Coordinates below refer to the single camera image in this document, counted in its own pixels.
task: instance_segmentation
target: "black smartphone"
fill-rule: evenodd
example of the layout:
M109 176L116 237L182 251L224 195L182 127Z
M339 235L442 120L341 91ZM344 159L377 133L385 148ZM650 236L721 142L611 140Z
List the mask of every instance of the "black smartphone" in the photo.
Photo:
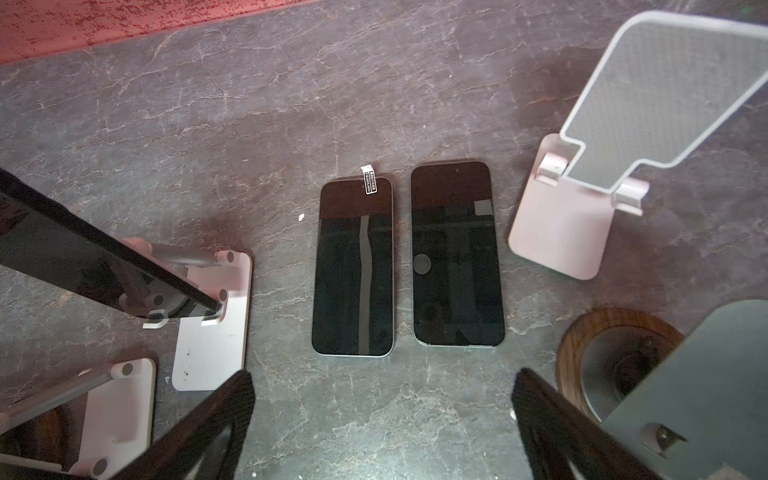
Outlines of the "black smartphone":
M491 172L482 162L411 174L413 332L427 345L504 340Z
M384 356L394 344L392 185L376 186L338 180L320 192L312 347L322 355Z

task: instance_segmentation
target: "gray silicone pad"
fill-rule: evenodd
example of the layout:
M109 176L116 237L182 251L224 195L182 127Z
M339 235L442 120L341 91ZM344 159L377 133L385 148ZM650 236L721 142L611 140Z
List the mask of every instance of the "gray silicone pad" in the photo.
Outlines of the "gray silicone pad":
M682 161L768 71L768 28L750 28L629 27L563 127L586 144L565 175L614 191L638 160Z

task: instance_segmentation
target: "white sticker label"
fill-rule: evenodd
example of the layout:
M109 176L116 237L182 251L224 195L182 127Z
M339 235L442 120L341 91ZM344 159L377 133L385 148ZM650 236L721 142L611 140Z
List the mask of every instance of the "white sticker label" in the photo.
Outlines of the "white sticker label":
M366 184L366 195L376 193L376 174L373 173L373 167L366 165L365 167L360 167L360 170L362 170L363 183Z

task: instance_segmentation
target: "gray marble surface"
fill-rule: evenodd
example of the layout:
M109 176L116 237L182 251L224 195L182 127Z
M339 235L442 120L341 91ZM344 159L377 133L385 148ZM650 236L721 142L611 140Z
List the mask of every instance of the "gray marble surface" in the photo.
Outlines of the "gray marble surface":
M619 25L661 8L768 23L742 2L327 0L0 67L0 167L109 234L248 252L257 402L238 478L529 478L509 414L522 366L554 381L558 340L599 306L690 332L768 286L768 91L617 214L581 282L505 245L538 142L559 130ZM412 334L409 175L491 169L507 339ZM396 322L382 359L310 344L320 188L371 163L396 189ZM177 324L0 270L0 402L105 361L158 364L154 437L204 393L170 385Z

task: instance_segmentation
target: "smartphone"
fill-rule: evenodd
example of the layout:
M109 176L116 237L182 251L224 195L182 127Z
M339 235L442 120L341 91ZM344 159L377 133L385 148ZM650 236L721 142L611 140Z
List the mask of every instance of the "smartphone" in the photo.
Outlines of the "smartphone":
M312 347L322 355L384 356L395 308L392 185L338 180L320 192Z
M491 172L482 162L411 174L413 332L427 345L504 340Z

